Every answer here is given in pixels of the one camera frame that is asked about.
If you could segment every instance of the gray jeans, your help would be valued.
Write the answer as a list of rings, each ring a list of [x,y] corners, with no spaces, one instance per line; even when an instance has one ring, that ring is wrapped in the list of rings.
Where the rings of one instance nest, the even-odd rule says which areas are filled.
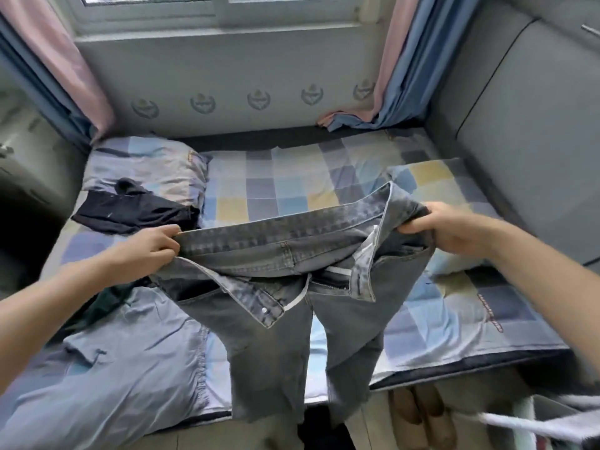
[[[393,182],[350,204],[176,236],[153,279],[227,348],[234,418],[304,415],[313,313],[327,333],[329,407],[367,399],[383,330],[434,250],[395,227],[427,214]]]

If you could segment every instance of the light blue garment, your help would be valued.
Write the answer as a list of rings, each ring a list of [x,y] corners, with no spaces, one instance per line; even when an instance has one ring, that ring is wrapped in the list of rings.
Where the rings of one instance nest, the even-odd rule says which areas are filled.
[[[421,0],[379,114],[372,122],[337,114],[328,129],[333,131],[343,125],[377,129],[423,117],[478,2]]]
[[[136,287],[119,310],[65,339],[92,367],[21,395],[0,448],[115,448],[201,415],[207,335],[159,289]]]
[[[0,67],[27,93],[60,135],[86,155],[89,153],[95,128],[1,14]]]

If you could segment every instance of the pillow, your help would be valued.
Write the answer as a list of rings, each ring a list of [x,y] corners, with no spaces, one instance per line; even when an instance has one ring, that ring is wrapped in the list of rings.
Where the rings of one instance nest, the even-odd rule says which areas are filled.
[[[389,178],[420,202],[444,202],[462,210],[500,218],[471,178],[461,158],[388,167]],[[425,271],[447,275],[486,264],[484,259],[449,254],[436,249]]]
[[[130,178],[156,196],[202,210],[210,159],[160,137],[111,138],[89,154],[83,191],[114,193],[119,179]]]

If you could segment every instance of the window frame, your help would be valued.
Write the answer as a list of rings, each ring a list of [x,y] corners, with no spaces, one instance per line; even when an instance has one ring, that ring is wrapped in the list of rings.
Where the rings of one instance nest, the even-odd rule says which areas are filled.
[[[89,5],[83,0],[52,1],[79,36],[358,22],[364,21],[361,12],[373,10],[369,0],[144,0]]]

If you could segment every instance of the hand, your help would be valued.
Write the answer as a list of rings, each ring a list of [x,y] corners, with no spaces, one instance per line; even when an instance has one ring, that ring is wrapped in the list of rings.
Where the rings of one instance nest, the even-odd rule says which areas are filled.
[[[439,249],[452,254],[490,258],[505,221],[458,210],[442,202],[426,202],[431,213],[398,227],[401,233],[433,230]]]
[[[146,228],[88,259],[106,275],[108,286],[126,284],[154,273],[179,254],[172,237],[181,232],[177,224]]]

